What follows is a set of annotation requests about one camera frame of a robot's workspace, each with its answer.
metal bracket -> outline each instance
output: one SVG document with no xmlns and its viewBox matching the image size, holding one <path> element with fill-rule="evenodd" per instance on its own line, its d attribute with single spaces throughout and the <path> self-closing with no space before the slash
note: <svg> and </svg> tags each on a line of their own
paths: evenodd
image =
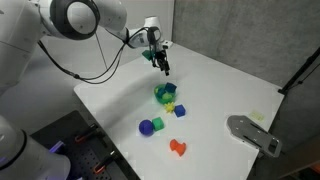
<svg viewBox="0 0 320 180">
<path fill-rule="evenodd" d="M 271 157 L 279 156 L 282 142 L 247 116 L 230 116 L 227 120 L 227 125 L 231 133 L 243 140 L 243 142 L 248 142 Z"/>
</svg>

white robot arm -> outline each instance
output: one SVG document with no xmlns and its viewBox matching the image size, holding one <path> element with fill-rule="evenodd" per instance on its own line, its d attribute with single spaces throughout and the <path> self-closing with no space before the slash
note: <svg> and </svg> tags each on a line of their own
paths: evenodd
<svg viewBox="0 0 320 180">
<path fill-rule="evenodd" d="M 0 0 L 0 95 L 19 82 L 43 36 L 84 40 L 98 26 L 131 48 L 151 46 L 168 75 L 169 65 L 161 60 L 169 47 L 159 19 L 146 18 L 147 31 L 128 30 L 126 19 L 118 0 Z M 0 179 L 66 179 L 69 169 L 66 157 L 49 153 L 0 116 Z"/>
</svg>

white table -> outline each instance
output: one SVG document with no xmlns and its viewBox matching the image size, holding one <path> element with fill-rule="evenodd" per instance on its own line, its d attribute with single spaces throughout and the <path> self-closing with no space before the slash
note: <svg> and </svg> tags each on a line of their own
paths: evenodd
<svg viewBox="0 0 320 180">
<path fill-rule="evenodd" d="M 269 130 L 283 100 L 279 87 L 176 44 L 167 53 L 169 77 L 141 57 L 105 84 L 74 90 L 141 179 L 246 179 L 258 150 L 230 135 L 227 117 L 256 110 L 265 116 L 256 123 Z M 166 82 L 178 86 L 175 104 L 185 117 L 156 101 L 154 87 Z M 159 116 L 165 129 L 142 136 L 140 121 Z M 173 138 L 187 144 L 184 156 L 171 152 Z"/>
</svg>

green cube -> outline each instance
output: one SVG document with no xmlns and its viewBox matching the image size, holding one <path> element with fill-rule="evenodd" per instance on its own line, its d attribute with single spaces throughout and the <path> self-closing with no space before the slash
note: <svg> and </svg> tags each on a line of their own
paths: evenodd
<svg viewBox="0 0 320 180">
<path fill-rule="evenodd" d="M 152 124 L 153 124 L 153 129 L 155 131 L 159 131 L 164 128 L 164 124 L 163 124 L 161 117 L 157 117 L 157 118 L 153 119 Z"/>
</svg>

blue ball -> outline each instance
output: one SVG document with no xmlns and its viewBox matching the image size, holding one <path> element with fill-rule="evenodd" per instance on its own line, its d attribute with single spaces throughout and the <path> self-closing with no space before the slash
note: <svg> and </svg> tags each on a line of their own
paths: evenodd
<svg viewBox="0 0 320 180">
<path fill-rule="evenodd" d="M 150 120 L 143 120 L 139 124 L 139 131 L 145 136 L 153 134 L 153 124 Z"/>
</svg>

